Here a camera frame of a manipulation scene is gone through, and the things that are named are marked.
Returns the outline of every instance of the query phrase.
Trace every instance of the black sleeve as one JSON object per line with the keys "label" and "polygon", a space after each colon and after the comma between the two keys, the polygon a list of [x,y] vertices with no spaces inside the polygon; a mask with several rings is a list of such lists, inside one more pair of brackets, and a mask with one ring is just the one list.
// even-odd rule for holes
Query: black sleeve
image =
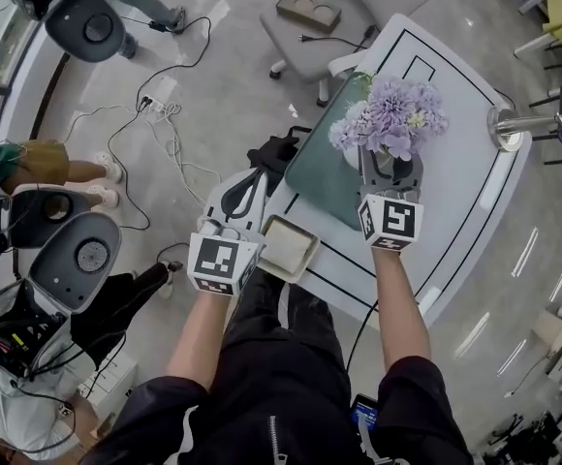
{"label": "black sleeve", "polygon": [[81,465],[163,463],[192,440],[185,417],[207,392],[179,377],[159,377],[137,387],[109,435],[80,461]]}
{"label": "black sleeve", "polygon": [[397,361],[380,383],[372,445],[411,465],[472,464],[438,367],[420,356]]}

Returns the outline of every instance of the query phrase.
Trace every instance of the green mat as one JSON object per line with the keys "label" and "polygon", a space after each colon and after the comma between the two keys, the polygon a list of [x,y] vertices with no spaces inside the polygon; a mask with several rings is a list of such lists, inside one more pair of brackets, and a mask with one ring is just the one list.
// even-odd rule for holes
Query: green mat
{"label": "green mat", "polygon": [[348,107],[366,100],[361,73],[353,73],[340,88],[311,135],[288,166],[285,179],[294,191],[354,230],[360,231],[359,172],[328,141],[330,125],[342,119]]}

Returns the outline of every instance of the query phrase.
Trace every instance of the brown box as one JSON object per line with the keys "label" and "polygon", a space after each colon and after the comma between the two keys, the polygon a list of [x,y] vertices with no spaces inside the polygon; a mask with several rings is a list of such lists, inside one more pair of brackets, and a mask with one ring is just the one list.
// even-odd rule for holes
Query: brown box
{"label": "brown box", "polygon": [[341,18],[341,9],[316,0],[279,0],[277,13],[324,33],[330,33]]}

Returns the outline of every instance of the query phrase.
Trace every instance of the sneaker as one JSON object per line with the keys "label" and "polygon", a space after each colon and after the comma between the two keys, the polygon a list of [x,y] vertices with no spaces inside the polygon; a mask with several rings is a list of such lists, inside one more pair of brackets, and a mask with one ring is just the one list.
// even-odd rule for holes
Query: sneaker
{"label": "sneaker", "polygon": [[104,208],[116,208],[119,205],[119,193],[115,190],[107,189],[100,184],[95,184],[87,188],[87,193],[89,195],[100,196],[103,199],[100,206]]}
{"label": "sneaker", "polygon": [[114,183],[118,183],[122,180],[124,172],[119,164],[117,164],[113,157],[111,157],[107,152],[100,151],[94,156],[94,162],[99,166],[103,166],[107,171],[107,179]]}
{"label": "sneaker", "polygon": [[181,35],[186,27],[186,9],[184,7],[178,7],[173,9],[175,12],[175,21],[171,26],[166,26],[173,34]]}
{"label": "sneaker", "polygon": [[162,260],[161,264],[167,268],[169,276],[167,277],[167,282],[158,289],[158,295],[162,299],[169,299],[173,296],[173,272],[168,261]]}

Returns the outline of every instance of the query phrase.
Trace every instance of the white table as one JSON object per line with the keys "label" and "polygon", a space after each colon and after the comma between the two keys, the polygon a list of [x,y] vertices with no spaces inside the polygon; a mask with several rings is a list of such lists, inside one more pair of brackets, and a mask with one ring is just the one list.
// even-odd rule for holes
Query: white table
{"label": "white table", "polygon": [[[422,150],[424,216],[419,242],[402,261],[431,324],[477,262],[494,233],[531,146],[526,134],[517,153],[502,153],[486,128],[500,95],[446,46],[408,17],[395,15],[358,67],[370,74],[429,80],[440,90],[450,119],[445,136]],[[281,182],[265,208],[314,233],[322,244],[298,284],[363,320],[376,300],[369,248],[356,232]],[[377,316],[369,323],[377,327]]]}

